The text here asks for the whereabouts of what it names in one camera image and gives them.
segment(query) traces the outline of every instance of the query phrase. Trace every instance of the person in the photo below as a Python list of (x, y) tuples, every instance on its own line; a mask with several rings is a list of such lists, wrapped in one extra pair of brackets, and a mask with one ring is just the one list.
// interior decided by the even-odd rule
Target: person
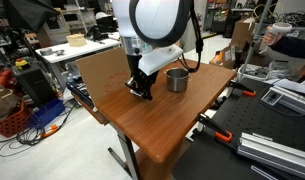
[(273, 35), (266, 33), (263, 38), (265, 44), (271, 44), (270, 47), (279, 53), (305, 59), (305, 39), (296, 37), (287, 37), (283, 34)]

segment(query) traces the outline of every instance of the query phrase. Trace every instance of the blue bin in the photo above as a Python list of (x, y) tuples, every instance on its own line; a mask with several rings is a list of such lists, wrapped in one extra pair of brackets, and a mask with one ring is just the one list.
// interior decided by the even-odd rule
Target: blue bin
[(30, 116), (29, 126), (36, 129), (42, 129), (54, 118), (59, 116), (64, 109), (65, 107), (61, 100), (53, 99)]

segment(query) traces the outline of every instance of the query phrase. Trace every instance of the red clamp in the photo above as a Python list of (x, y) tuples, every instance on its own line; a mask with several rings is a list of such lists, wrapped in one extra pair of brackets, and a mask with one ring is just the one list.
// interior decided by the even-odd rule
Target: red clamp
[(236, 88), (236, 89), (240, 89), (243, 90), (242, 94), (245, 96), (249, 96), (249, 97), (255, 97), (256, 92), (253, 91), (252, 89), (246, 87), (245, 85), (235, 82), (235, 81), (230, 81), (229, 82), (229, 86), (232, 88)]
[(213, 129), (215, 131), (215, 137), (224, 141), (230, 142), (232, 139), (232, 133), (229, 131), (224, 130), (219, 124), (213, 121), (208, 116), (199, 113), (198, 116), (195, 118), (196, 121), (202, 123), (203, 125)]

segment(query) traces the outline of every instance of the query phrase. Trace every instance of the cardboard sheet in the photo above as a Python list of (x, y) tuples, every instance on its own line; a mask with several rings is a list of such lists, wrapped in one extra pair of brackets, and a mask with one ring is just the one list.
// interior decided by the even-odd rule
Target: cardboard sheet
[(126, 88), (125, 82), (131, 78), (122, 48), (87, 56), (76, 64), (94, 105), (107, 94)]
[(252, 42), (252, 33), (255, 27), (254, 22), (240, 20), (235, 23), (231, 44), (244, 46), (245, 42)]

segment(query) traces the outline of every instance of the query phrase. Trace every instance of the table leg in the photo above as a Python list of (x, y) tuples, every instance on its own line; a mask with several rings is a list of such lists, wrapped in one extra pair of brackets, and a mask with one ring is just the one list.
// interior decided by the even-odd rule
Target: table leg
[[(130, 173), (131, 173), (131, 177), (133, 180), (139, 180), (141, 179), (141, 175), (140, 175), (140, 170), (139, 170), (139, 166), (137, 164), (137, 161), (136, 161), (136, 157), (135, 157), (135, 152), (133, 150), (133, 146), (132, 146), (132, 141), (130, 138), (128, 138), (119, 128), (117, 128), (116, 126), (114, 126), (112, 123), (111, 123), (112, 127), (114, 127), (114, 129), (117, 131), (118, 133), (118, 138), (119, 138), (119, 141), (120, 141), (120, 144), (122, 146), (122, 149), (123, 149), (123, 153), (125, 155), (125, 158), (126, 158), (126, 162), (127, 162), (127, 167), (128, 169), (130, 170)], [(118, 163), (120, 164), (120, 161), (119, 161), (119, 157), (115, 157), (115, 156), (118, 156), (113, 150), (112, 150), (113, 153), (112, 156), (116, 159), (116, 161), (118, 161)]]
[(119, 165), (129, 174), (129, 176), (131, 176), (131, 172), (128, 165), (126, 165), (126, 163), (123, 162), (120, 156), (111, 147), (108, 148), (108, 151), (114, 157), (114, 159), (119, 163)]

